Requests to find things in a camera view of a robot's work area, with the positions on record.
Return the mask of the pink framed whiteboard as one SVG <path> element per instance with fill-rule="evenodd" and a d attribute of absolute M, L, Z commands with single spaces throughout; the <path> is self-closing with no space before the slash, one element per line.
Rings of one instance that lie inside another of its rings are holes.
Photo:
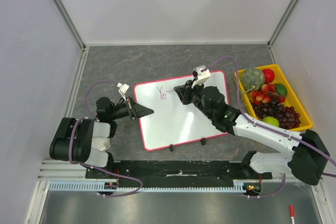
<path fill-rule="evenodd" d="M 183 105 L 174 91 L 166 92 L 192 79 L 192 75 L 187 75 L 134 86 L 136 102 L 154 111 L 139 119 L 143 145 L 147 151 L 224 135 L 193 104 Z"/>

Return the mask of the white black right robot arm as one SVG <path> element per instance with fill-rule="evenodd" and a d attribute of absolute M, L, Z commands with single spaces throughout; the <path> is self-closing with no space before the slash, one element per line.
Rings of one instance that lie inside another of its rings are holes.
<path fill-rule="evenodd" d="M 153 110 L 140 119 L 148 151 L 230 134 L 274 149 L 270 154 L 250 152 L 240 166 L 245 178 L 271 172 L 292 174 L 309 185 L 321 179 L 329 152 L 319 135 L 284 130 L 241 113 L 228 104 L 224 78 L 211 78 L 201 86 L 186 78 L 141 83 L 134 94 L 139 104 Z"/>

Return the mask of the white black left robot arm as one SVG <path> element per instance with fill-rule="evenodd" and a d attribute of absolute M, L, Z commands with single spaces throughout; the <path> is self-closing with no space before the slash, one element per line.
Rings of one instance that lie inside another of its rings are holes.
<path fill-rule="evenodd" d="M 132 120 L 154 113 L 150 108 L 138 104 L 133 97 L 127 97 L 117 104 L 109 98 L 101 97 L 96 101 L 94 119 L 76 120 L 63 118 L 58 126 L 49 148 L 51 159 L 86 163 L 93 161 L 97 173 L 103 178 L 111 178 L 115 165 L 109 162 L 109 154 L 92 147 L 95 138 L 113 138 L 117 130 L 117 119 L 129 117 Z"/>

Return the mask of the crumpled clear plastic bag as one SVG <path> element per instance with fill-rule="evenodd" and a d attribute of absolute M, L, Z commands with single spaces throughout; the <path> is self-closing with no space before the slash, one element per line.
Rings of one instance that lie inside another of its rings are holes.
<path fill-rule="evenodd" d="M 105 152 L 111 147 L 111 141 L 109 138 L 93 138 L 91 146 L 92 148 Z"/>

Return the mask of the green netted melon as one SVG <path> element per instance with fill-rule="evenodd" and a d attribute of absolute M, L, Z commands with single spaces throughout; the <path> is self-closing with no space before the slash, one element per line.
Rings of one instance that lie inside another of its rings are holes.
<path fill-rule="evenodd" d="M 241 73 L 240 81 L 245 91 L 259 90 L 265 84 L 265 75 L 260 69 L 249 68 Z"/>

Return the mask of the red apple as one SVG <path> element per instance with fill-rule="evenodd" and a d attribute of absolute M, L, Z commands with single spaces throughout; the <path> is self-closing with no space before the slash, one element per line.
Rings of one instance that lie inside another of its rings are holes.
<path fill-rule="evenodd" d="M 264 76 L 265 76 L 265 84 L 270 84 L 275 79 L 275 73 L 271 69 L 264 69 L 262 70 Z"/>

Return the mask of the green apple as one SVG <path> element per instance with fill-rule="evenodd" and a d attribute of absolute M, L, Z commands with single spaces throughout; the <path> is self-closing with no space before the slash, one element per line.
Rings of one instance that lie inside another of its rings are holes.
<path fill-rule="evenodd" d="M 273 125 L 275 127 L 279 127 L 279 125 L 280 125 L 280 122 L 276 118 L 273 118 L 272 116 L 264 117 L 263 122 L 265 122 L 267 124 L 270 124 L 270 125 Z"/>

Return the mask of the green lime fruit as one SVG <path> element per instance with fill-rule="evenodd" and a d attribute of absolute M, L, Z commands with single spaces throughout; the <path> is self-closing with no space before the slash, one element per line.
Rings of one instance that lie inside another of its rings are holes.
<path fill-rule="evenodd" d="M 288 93 L 286 86 L 281 83 L 275 83 L 275 91 L 281 97 L 286 97 Z"/>

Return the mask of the dark purple grape bunch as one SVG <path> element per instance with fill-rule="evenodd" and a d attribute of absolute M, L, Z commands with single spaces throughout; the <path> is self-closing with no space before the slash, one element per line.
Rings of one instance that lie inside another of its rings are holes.
<path fill-rule="evenodd" d="M 267 104 L 260 105 L 252 103 L 252 108 L 258 119 L 263 120 L 266 116 L 272 116 L 280 122 L 279 127 L 282 129 L 291 130 L 298 128 L 301 124 L 300 114 L 295 111 L 294 107 L 285 106 L 279 100 L 271 100 Z"/>

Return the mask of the yellow plastic fruit bin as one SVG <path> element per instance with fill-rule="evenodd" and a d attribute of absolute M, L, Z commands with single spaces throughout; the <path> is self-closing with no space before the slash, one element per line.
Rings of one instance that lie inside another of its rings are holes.
<path fill-rule="evenodd" d="M 239 70 L 242 99 L 248 114 L 266 123 L 292 131 L 312 127 L 312 122 L 276 64 Z"/>

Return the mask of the red marker pen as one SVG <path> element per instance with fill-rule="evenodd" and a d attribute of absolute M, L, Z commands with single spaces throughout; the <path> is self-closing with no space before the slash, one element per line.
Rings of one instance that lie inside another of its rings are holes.
<path fill-rule="evenodd" d="M 295 224 L 295 210 L 293 205 L 289 205 L 291 224 Z"/>

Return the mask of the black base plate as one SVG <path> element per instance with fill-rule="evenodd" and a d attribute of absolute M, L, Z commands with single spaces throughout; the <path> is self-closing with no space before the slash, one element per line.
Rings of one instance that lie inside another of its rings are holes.
<path fill-rule="evenodd" d="M 272 179 L 245 163 L 229 161 L 115 161 L 110 170 L 139 179 L 146 186 L 229 186 L 234 180 Z"/>

